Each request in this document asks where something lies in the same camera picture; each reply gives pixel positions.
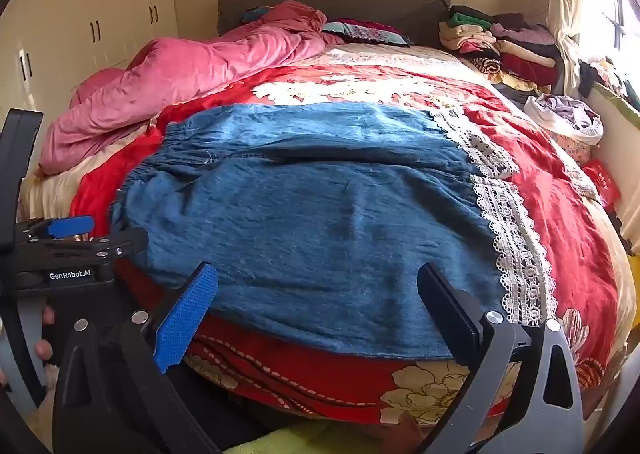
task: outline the white plastic bag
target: white plastic bag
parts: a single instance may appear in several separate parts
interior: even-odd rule
[[[588,127],[576,129],[569,120],[564,119],[545,105],[546,100],[549,98],[551,98],[551,96],[548,94],[543,94],[539,98],[530,96],[527,98],[527,103],[524,105],[524,112],[543,129],[566,136],[580,143],[584,143],[585,145],[597,145],[598,141],[601,140],[602,135],[604,134],[604,127],[600,120],[600,116],[591,111],[591,109],[581,101],[574,100],[568,96],[553,97],[555,100],[559,101],[567,99],[566,103],[569,103],[570,101],[571,104],[568,104],[566,107],[573,108],[575,110],[582,109],[581,114],[586,113],[587,110],[594,114],[591,119],[591,124]]]

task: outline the lace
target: lace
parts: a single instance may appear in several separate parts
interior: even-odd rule
[[[584,170],[578,166],[572,157],[569,156],[569,154],[567,154],[564,149],[558,145],[558,143],[551,140],[551,145],[553,145],[556,153],[564,164],[564,171],[566,172],[566,175],[569,176],[569,179],[577,192],[581,196],[602,204],[602,199],[600,199],[596,185],[594,185],[590,177],[584,173]]]
[[[427,112],[450,140],[468,154],[483,176],[493,179],[508,178],[519,169],[511,155],[483,134],[477,125],[466,117],[461,105],[452,104],[437,96],[430,100],[440,108],[428,107]]]
[[[551,265],[533,220],[512,183],[475,175],[471,180],[482,217],[496,236],[496,266],[507,291],[502,307],[508,320],[540,326],[544,319],[556,315],[558,302],[553,297],[556,282],[551,277]]]

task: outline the gray headboard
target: gray headboard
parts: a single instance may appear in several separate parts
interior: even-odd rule
[[[238,26],[248,9],[274,6],[284,0],[218,0],[218,33]],[[297,0],[337,18],[378,22],[398,28],[414,44],[440,47],[438,22],[447,16],[451,0]]]

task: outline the screw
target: screw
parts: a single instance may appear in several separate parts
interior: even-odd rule
[[[89,325],[89,322],[87,322],[85,319],[80,319],[78,322],[74,324],[74,329],[76,331],[84,331],[85,329],[87,329],[88,325]]]
[[[503,316],[497,311],[490,311],[486,315],[486,319],[492,324],[502,324]]]
[[[546,321],[546,327],[551,329],[551,331],[556,332],[558,332],[561,328],[560,323],[555,319],[549,319],[548,321]]]
[[[149,320],[149,313],[146,311],[136,311],[131,317],[131,321],[137,326],[144,324],[147,320]]]

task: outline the wardrobe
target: wardrobe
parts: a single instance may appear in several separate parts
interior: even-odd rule
[[[0,16],[0,119],[9,108],[39,110],[44,133],[82,81],[125,68],[164,36],[178,36],[174,0],[11,0]]]

